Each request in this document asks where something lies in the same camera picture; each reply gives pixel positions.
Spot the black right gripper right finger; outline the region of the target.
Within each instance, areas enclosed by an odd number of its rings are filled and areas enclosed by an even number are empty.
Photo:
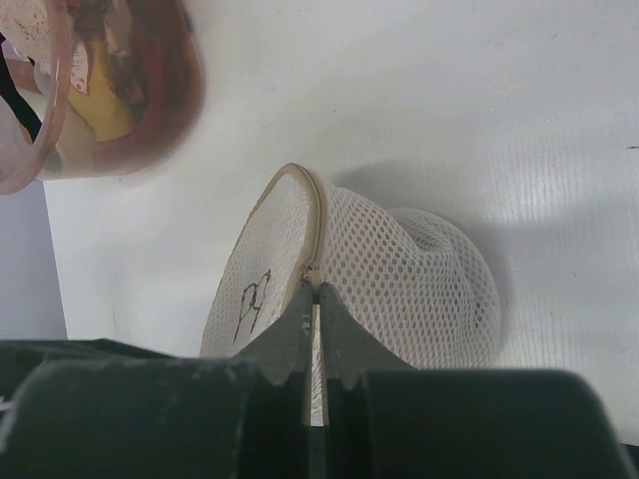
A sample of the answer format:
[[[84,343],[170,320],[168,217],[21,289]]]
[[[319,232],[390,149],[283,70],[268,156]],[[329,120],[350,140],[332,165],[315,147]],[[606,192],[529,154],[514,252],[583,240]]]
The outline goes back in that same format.
[[[556,369],[420,370],[319,293],[330,478],[634,478],[590,385]]]

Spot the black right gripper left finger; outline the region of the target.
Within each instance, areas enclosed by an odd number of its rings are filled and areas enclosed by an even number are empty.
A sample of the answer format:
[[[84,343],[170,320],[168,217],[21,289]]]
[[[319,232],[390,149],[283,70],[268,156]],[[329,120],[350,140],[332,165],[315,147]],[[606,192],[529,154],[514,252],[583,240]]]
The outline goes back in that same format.
[[[230,358],[1,344],[5,478],[305,478],[313,289]]]

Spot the white mesh laundry bag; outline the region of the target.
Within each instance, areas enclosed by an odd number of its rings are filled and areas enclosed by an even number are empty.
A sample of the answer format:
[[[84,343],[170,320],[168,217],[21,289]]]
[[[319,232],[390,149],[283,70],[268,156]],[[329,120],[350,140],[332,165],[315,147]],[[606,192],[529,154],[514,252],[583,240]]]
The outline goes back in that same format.
[[[387,211],[289,164],[268,183],[233,248],[201,354],[244,349],[303,280],[332,284],[356,322],[413,367],[479,368],[497,353],[497,288],[463,232],[423,210]]]

